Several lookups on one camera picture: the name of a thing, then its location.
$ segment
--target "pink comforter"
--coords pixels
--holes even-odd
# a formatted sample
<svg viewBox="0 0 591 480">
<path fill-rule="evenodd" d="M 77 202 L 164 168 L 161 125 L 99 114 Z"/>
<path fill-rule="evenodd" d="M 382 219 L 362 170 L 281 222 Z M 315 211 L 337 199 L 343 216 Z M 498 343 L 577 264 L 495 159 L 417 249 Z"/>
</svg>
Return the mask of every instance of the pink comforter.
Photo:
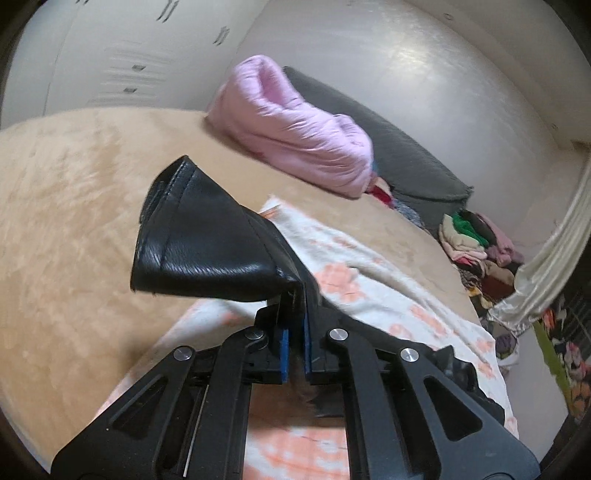
<svg viewBox="0 0 591 480">
<path fill-rule="evenodd" d="M 365 131 L 305 102 L 269 57 L 237 65 L 207 118 L 260 160 L 327 190 L 357 198 L 372 177 Z"/>
</svg>

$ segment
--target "gray pillow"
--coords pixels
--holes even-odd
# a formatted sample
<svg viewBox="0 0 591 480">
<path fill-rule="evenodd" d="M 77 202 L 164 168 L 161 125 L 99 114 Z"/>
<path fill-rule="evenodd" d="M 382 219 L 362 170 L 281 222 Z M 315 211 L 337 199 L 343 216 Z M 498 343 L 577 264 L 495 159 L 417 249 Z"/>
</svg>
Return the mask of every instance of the gray pillow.
<svg viewBox="0 0 591 480">
<path fill-rule="evenodd" d="M 283 71 L 308 103 L 326 112 L 349 115 L 367 132 L 374 144 L 376 171 L 391 186 L 392 194 L 421 216 L 432 235 L 437 237 L 445 213 L 453 215 L 466 206 L 473 187 L 465 185 L 398 127 L 292 67 L 284 67 Z"/>
</svg>

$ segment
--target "pink fabric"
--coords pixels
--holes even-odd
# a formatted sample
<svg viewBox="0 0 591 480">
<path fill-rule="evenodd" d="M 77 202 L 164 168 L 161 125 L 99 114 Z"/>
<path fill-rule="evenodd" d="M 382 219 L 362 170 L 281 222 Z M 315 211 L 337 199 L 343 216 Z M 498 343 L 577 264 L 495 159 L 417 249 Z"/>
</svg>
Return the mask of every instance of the pink fabric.
<svg viewBox="0 0 591 480">
<path fill-rule="evenodd" d="M 441 242 L 441 246 L 443 247 L 447 256 L 454 262 L 458 262 L 458 260 L 460 260 L 461 258 L 465 258 L 470 262 L 468 264 L 472 265 L 476 262 L 487 259 L 485 252 L 480 252 L 476 250 L 454 250 L 450 243 L 445 239 L 445 236 L 443 235 L 443 228 L 441 227 L 441 225 L 439 226 L 439 241 Z"/>
<path fill-rule="evenodd" d="M 515 250 L 515 246 L 511 239 L 505 235 L 505 232 L 498 228 L 488 217 L 481 213 L 477 213 L 480 220 L 485 222 L 496 237 L 496 245 L 491 245 L 486 249 L 486 253 L 489 258 L 496 260 L 497 265 L 500 267 L 506 267 L 511 262 L 523 263 L 524 258 L 518 251 Z"/>
<path fill-rule="evenodd" d="M 460 257 L 457 260 L 455 260 L 456 263 L 462 264 L 462 265 L 474 265 L 476 264 L 476 262 L 474 262 L 474 260 L 468 260 L 466 257 Z"/>
<path fill-rule="evenodd" d="M 365 131 L 346 115 L 306 103 L 269 57 L 234 67 L 207 118 L 260 160 L 327 190 L 358 198 L 372 178 Z"/>
</svg>

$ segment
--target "green cloth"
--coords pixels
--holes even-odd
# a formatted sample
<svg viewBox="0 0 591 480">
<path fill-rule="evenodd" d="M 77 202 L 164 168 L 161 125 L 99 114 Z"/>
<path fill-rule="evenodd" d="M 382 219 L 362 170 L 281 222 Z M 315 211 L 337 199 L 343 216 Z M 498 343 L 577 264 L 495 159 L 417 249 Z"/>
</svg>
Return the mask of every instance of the green cloth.
<svg viewBox="0 0 591 480">
<path fill-rule="evenodd" d="M 474 227 L 470 224 L 470 222 L 460 217 L 459 213 L 454 213 L 452 220 L 453 227 L 456 229 L 457 233 L 463 233 L 464 235 L 471 236 L 473 239 L 478 240 L 478 243 L 484 248 L 489 246 L 488 240 L 478 235 L 478 233 L 474 231 Z"/>
<path fill-rule="evenodd" d="M 535 337 L 538 340 L 538 345 L 542 350 L 542 355 L 544 356 L 544 363 L 550 369 L 550 373 L 556 379 L 556 384 L 558 388 L 562 391 L 564 395 L 564 399 L 566 400 L 566 404 L 569 407 L 569 411 L 573 411 L 573 400 L 570 394 L 570 382 L 569 378 L 566 374 L 566 370 L 560 363 L 556 352 L 554 351 L 554 345 L 552 345 L 552 340 L 548 338 L 546 332 L 544 330 L 543 325 L 540 321 L 534 322 L 533 324 Z"/>
</svg>

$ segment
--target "pile of clothes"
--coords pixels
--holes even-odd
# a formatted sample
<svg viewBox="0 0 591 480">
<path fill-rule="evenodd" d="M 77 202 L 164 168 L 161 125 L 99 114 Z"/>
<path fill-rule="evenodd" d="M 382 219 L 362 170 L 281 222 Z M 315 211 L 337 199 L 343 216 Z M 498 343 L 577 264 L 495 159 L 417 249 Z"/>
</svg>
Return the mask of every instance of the pile of clothes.
<svg viewBox="0 0 591 480">
<path fill-rule="evenodd" d="M 515 291 L 515 273 L 524 262 L 523 255 L 485 215 L 468 210 L 444 215 L 439 241 L 460 271 L 480 318 Z"/>
<path fill-rule="evenodd" d="M 564 295 L 560 295 L 534 323 L 534 330 L 569 413 L 576 423 L 580 423 L 591 406 L 591 365 L 584 361 L 579 346 L 564 337 L 565 330 L 571 330 L 569 323 L 576 322 L 564 304 Z"/>
</svg>

